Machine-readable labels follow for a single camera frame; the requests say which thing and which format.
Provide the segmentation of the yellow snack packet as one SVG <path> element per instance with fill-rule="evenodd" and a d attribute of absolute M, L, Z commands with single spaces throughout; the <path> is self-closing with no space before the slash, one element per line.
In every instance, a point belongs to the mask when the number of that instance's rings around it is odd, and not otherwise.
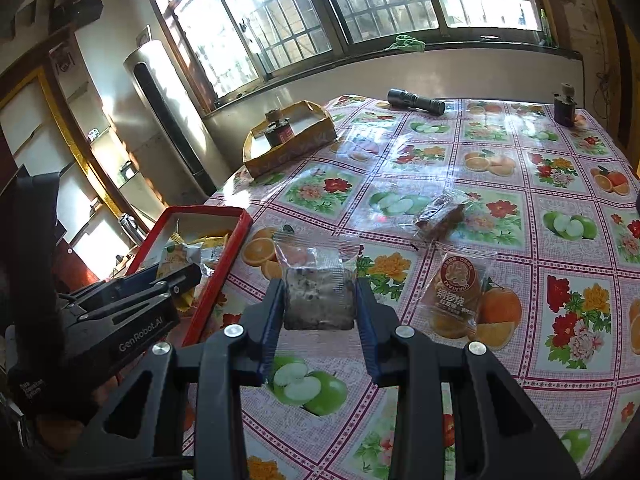
<path fill-rule="evenodd" d="M 216 269 L 228 242 L 228 234 L 201 236 L 187 242 L 179 233 L 173 232 L 164 248 L 162 263 L 171 269 L 196 263 L 205 274 Z"/>

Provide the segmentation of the green cloth on sill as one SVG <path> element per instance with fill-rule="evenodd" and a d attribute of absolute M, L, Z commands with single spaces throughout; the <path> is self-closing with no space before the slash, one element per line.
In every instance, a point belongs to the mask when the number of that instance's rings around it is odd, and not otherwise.
<path fill-rule="evenodd" d="M 426 50 L 426 43 L 411 35 L 398 35 L 394 41 L 385 48 L 388 52 L 424 52 Z"/>

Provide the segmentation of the white tower air conditioner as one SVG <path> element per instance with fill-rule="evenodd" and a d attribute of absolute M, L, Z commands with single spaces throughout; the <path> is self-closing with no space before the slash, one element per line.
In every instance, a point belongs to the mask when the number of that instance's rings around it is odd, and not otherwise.
<path fill-rule="evenodd" d="M 137 94 L 177 153 L 183 169 L 208 197 L 231 169 L 201 120 L 163 44 L 151 40 L 124 61 Z"/>

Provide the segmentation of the yellow cardboard box lid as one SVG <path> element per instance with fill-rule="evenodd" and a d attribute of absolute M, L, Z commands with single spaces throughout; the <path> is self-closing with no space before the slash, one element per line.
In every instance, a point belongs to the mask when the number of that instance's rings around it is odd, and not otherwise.
<path fill-rule="evenodd" d="M 280 110 L 288 118 L 293 129 L 294 136 L 291 140 L 272 148 L 265 137 L 268 127 L 266 118 L 250 130 L 245 138 L 243 164 L 254 178 L 268 174 L 286 162 L 323 148 L 336 140 L 331 115 L 317 103 L 303 100 Z"/>

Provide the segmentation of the orange bread packet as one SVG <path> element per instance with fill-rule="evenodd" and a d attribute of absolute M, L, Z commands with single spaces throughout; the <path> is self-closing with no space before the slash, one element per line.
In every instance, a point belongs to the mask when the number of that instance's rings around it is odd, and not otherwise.
<path fill-rule="evenodd" d="M 440 263 L 419 301 L 436 335 L 461 339 L 474 332 L 480 296 L 493 263 L 487 252 L 442 247 Z"/>

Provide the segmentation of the dark jar with cork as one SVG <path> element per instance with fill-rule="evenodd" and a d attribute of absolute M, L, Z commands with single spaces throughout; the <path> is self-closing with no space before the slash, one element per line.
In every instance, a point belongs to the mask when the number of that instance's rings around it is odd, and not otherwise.
<path fill-rule="evenodd" d="M 278 108 L 268 110 L 265 114 L 268 127 L 265 130 L 265 137 L 272 148 L 285 144 L 294 136 L 293 129 L 282 112 Z"/>

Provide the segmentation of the red rimmed white tray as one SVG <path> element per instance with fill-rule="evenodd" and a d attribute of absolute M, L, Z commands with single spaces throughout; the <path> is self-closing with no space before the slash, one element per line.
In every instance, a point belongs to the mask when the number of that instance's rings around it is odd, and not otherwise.
<path fill-rule="evenodd" d="M 166 278 L 191 263 L 201 271 L 198 284 L 175 300 L 180 322 L 167 336 L 171 344 L 190 346 L 218 330 L 212 315 L 252 223 L 245 209 L 228 206 L 170 206 L 158 217 L 127 273 L 153 269 Z"/>

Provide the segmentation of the brown snack clear packet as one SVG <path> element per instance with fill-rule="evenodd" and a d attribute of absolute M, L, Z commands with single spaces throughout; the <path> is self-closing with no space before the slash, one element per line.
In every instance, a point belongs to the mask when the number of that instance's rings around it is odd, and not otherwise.
<path fill-rule="evenodd" d="M 464 219 L 469 204 L 469 200 L 454 194 L 436 196 L 414 217 L 416 235 L 425 243 L 440 240 Z"/>

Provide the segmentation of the steel electric kettle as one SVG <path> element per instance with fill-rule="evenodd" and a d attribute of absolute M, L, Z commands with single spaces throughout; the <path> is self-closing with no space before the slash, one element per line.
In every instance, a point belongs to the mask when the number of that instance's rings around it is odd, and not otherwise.
<path fill-rule="evenodd" d="M 134 220 L 130 214 L 122 214 L 119 218 L 119 224 L 125 233 L 129 236 L 130 240 L 137 246 L 141 246 L 145 241 L 145 234 L 138 226 L 137 221 Z"/>

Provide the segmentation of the dark cake clear packet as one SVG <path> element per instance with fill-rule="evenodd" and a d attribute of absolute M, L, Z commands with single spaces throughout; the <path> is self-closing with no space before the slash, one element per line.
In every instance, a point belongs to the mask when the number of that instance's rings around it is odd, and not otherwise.
<path fill-rule="evenodd" d="M 353 237 L 277 232 L 287 330 L 351 330 L 360 245 Z"/>

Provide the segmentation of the fruit flower patterned tablecloth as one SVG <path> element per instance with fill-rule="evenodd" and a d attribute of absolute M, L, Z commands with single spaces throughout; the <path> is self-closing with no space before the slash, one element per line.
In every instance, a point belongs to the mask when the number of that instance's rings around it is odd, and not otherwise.
<path fill-rule="evenodd" d="M 337 139 L 210 200 L 253 220 L 214 309 L 239 322 L 285 263 L 277 232 L 355 237 L 375 298 L 434 341 L 479 341 L 582 474 L 639 413 L 639 181 L 584 110 L 454 100 L 433 117 L 345 94 Z"/>

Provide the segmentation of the black flashlight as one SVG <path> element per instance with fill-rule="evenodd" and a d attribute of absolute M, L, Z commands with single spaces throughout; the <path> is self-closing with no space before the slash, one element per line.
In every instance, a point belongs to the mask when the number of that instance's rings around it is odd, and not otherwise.
<path fill-rule="evenodd" d="M 423 110 L 435 116 L 442 116 L 446 110 L 446 103 L 444 101 L 426 98 L 425 96 L 419 96 L 418 94 L 396 88 L 388 90 L 387 102 L 391 107 L 414 108 L 415 110 Z"/>

